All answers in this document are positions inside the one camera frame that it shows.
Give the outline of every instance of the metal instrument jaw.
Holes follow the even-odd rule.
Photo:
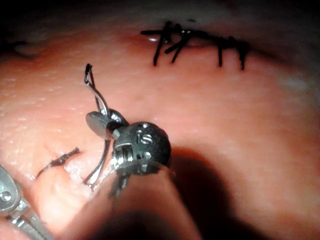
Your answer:
[[[23,198],[20,185],[1,165],[0,216],[5,217],[13,226],[22,230],[32,240],[54,239],[27,200]]]

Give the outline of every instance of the skin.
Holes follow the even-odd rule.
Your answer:
[[[81,239],[104,222],[143,210],[180,239],[232,233],[319,239],[319,50],[313,37],[319,28],[316,20],[308,22],[312,12],[278,7],[81,3],[8,17],[4,25],[30,43],[19,50],[35,57],[1,55],[0,164],[48,229],[59,239]],[[161,29],[167,20],[233,36],[256,51],[241,71],[234,49],[223,51],[218,68],[216,47],[183,48],[174,64],[164,47],[154,67],[157,43],[139,33]],[[167,132],[180,193],[165,169],[135,177],[112,212],[106,196],[114,176],[97,193],[82,184],[103,150],[85,122],[96,109],[83,83],[87,63],[109,107],[130,123],[153,122]],[[35,180],[76,146],[80,154]],[[4,219],[0,232],[2,239],[26,239]]]

